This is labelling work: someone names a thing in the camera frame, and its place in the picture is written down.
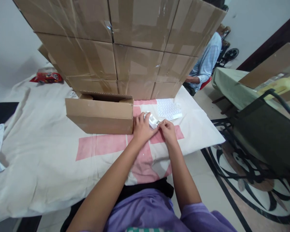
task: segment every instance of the green patterned fabric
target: green patterned fabric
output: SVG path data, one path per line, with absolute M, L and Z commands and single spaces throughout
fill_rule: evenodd
M 173 232 L 173 231 L 164 229 L 130 227 L 126 229 L 126 232 Z

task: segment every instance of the red snack package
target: red snack package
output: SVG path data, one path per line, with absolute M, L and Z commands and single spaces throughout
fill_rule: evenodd
M 63 79 L 54 67 L 45 67 L 38 70 L 36 77 L 32 78 L 30 82 L 39 83 L 54 83 L 62 82 Z

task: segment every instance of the yellow container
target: yellow container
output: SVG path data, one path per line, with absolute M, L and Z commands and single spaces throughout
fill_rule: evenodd
M 275 93 L 278 95 L 288 92 L 290 90 L 290 76 L 274 81 L 263 89 L 260 89 L 257 93 L 261 96 L 269 89 L 275 89 Z M 273 97 L 272 95 L 267 95 L 264 100 L 269 100 Z

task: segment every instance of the red chair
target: red chair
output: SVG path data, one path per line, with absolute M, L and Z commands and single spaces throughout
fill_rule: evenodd
M 207 81 L 205 81 L 204 83 L 201 84 L 201 88 L 200 88 L 200 90 L 203 89 L 203 88 L 204 88 L 208 83 L 210 83 L 211 80 L 212 80 L 212 76 L 210 76 L 209 79 L 208 79 Z

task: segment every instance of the green tablecloth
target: green tablecloth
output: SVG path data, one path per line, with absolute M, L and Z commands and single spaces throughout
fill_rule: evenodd
M 245 71 L 227 68 L 216 68 L 213 74 L 213 87 L 220 90 L 239 110 L 244 109 L 259 97 L 251 88 L 238 83 L 247 74 L 248 72 Z M 266 102 L 274 109 L 280 106 L 274 100 Z

